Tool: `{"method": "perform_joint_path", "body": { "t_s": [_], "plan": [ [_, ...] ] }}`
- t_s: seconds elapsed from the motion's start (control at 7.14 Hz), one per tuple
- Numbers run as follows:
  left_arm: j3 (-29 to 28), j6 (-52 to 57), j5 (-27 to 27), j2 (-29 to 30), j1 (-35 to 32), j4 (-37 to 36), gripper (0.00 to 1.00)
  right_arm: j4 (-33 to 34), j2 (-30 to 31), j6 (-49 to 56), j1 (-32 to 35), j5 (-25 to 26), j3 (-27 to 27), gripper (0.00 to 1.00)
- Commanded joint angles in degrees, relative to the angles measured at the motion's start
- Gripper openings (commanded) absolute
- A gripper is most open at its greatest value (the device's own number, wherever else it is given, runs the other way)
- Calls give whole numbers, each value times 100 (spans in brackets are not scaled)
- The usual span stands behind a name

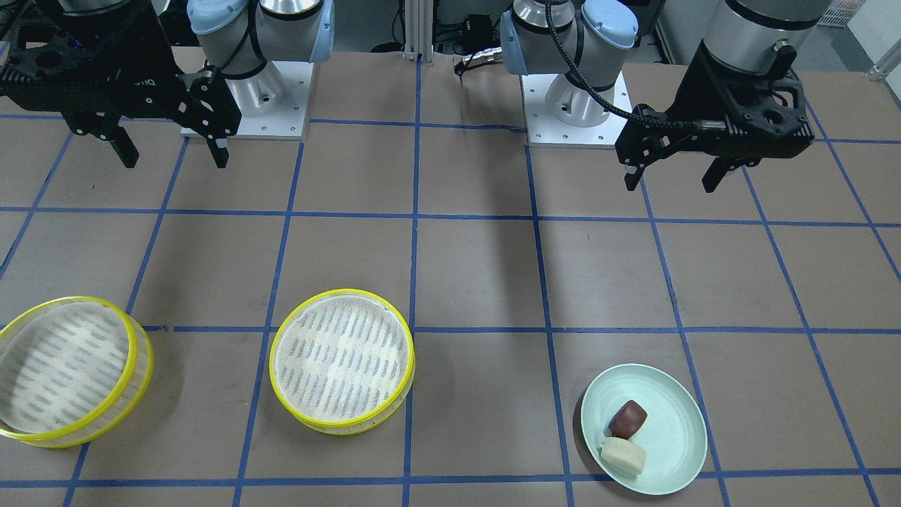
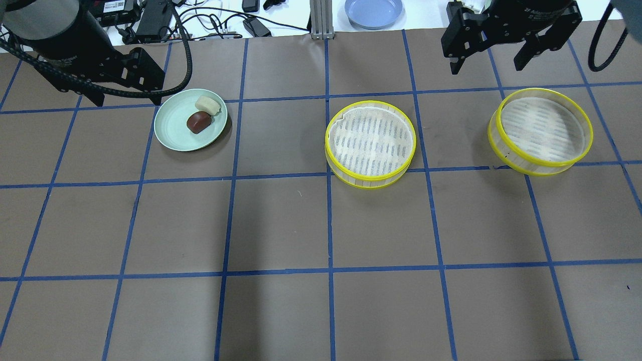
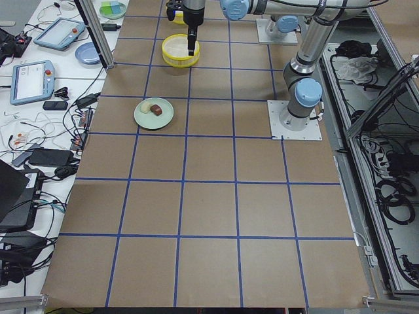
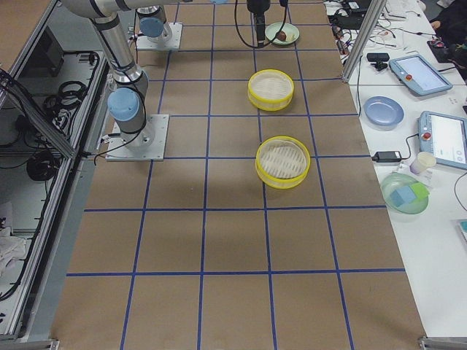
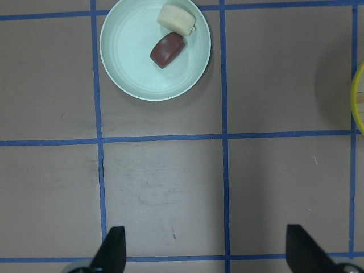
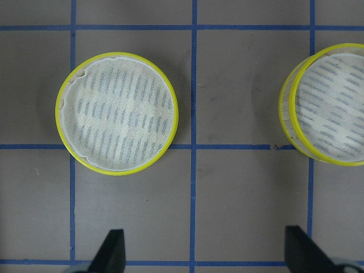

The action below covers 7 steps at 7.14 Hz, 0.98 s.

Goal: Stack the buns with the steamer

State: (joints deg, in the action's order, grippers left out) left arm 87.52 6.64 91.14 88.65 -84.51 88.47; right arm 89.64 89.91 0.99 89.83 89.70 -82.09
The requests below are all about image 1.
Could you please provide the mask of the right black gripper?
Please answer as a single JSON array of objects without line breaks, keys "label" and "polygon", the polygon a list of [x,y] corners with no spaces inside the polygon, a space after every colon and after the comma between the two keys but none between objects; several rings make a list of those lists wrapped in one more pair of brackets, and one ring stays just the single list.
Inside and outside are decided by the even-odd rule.
[{"label": "right black gripper", "polygon": [[[206,139],[225,169],[241,112],[219,68],[184,72],[151,1],[4,1],[2,95],[26,111],[61,113],[78,134],[102,121],[166,118]],[[126,130],[106,135],[123,167],[138,148]]]}]

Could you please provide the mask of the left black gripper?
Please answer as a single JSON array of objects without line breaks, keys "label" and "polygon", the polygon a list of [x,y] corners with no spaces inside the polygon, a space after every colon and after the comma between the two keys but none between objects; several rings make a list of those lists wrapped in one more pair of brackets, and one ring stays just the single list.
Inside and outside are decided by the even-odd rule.
[{"label": "left black gripper", "polygon": [[628,120],[615,150],[625,164],[624,184],[634,192],[643,167],[680,151],[718,157],[702,176],[705,193],[714,192],[731,172],[725,158],[792,158],[815,134],[802,102],[804,90],[791,64],[794,47],[769,47],[774,61],[761,75],[741,72],[699,47],[666,111],[634,107],[640,121]]}]

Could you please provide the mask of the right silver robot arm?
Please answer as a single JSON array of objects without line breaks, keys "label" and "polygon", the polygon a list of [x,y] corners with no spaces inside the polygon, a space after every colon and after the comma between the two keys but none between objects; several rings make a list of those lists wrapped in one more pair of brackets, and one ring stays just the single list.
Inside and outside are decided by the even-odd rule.
[{"label": "right silver robot arm", "polygon": [[205,139],[219,168],[245,115],[284,96],[278,61],[325,62],[332,1],[4,1],[2,95],[59,113],[132,169],[123,118],[167,119]]}]

